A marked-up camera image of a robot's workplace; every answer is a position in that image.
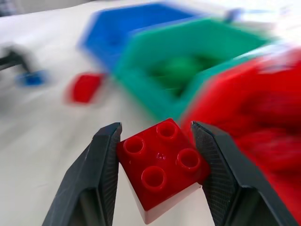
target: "red block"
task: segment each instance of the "red block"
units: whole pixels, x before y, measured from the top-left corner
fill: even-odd
[[[200,188],[210,173],[171,119],[120,142],[117,155],[146,224]]]
[[[104,74],[85,73],[71,87],[71,101],[89,103],[102,83]]]

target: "white surface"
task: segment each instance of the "white surface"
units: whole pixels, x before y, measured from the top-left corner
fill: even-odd
[[[63,102],[77,73],[98,71],[76,44],[92,12],[138,1],[92,2],[68,9],[0,18],[2,43],[15,41],[32,52],[51,83],[39,89],[16,87],[16,71],[1,72],[0,225],[40,226],[61,180],[97,130],[121,121],[125,139],[155,122],[119,85],[108,81],[97,103]],[[122,167],[115,205],[115,226],[144,225]],[[201,189],[152,226],[214,225]]]

